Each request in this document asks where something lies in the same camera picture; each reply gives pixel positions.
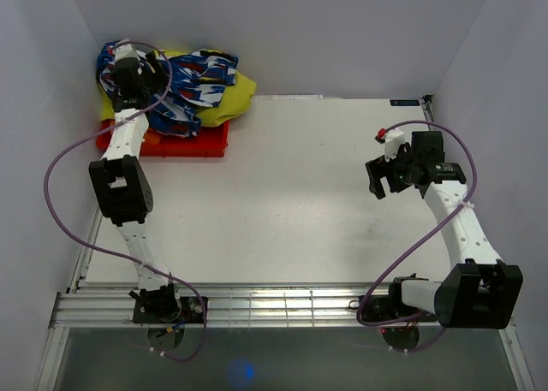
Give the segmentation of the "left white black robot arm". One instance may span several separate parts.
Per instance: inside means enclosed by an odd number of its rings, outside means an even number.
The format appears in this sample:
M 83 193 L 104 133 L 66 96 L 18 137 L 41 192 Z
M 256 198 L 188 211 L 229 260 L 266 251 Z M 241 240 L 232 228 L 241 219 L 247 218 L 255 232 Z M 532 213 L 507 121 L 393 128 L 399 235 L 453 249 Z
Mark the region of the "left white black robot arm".
M 171 323 L 182 311 L 167 269 L 149 247 L 146 218 L 152 212 L 152 189 L 140 165 L 143 139 L 149 127 L 145 108 L 168 85 L 168 75 L 152 51 L 143 57 L 130 46 L 114 50 L 110 95 L 116 127 L 98 161 L 89 164 L 94 192 L 104 217 L 111 220 L 134 259 L 138 290 L 137 320 Z

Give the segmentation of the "blue white red patterned trousers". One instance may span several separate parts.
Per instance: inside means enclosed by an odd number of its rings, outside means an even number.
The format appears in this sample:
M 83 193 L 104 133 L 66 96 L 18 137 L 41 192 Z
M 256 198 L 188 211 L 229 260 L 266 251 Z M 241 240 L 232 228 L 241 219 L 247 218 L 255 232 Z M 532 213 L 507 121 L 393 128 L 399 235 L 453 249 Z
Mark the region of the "blue white red patterned trousers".
M 150 130 L 196 137 L 200 129 L 219 127 L 250 108 L 256 83 L 238 66 L 237 56 L 220 50 L 158 51 L 108 42 L 96 61 L 101 119 L 113 126 L 153 105 L 145 113 Z

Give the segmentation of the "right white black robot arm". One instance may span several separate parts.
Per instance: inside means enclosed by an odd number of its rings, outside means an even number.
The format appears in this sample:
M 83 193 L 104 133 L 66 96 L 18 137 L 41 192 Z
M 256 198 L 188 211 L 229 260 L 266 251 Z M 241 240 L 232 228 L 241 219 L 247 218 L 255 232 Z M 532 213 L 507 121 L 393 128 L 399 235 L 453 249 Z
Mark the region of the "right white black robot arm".
M 428 236 L 443 236 L 451 270 L 441 282 L 397 277 L 383 299 L 367 293 L 358 308 L 360 323 L 380 326 L 429 316 L 444 328 L 506 328 L 523 274 L 486 238 L 470 201 L 475 185 L 467 183 L 459 164 L 446 162 L 443 135 L 419 131 L 406 140 L 400 129 L 389 128 L 376 140 L 384 154 L 366 163 L 371 193 L 382 199 L 387 192 L 417 189 L 437 221 Z

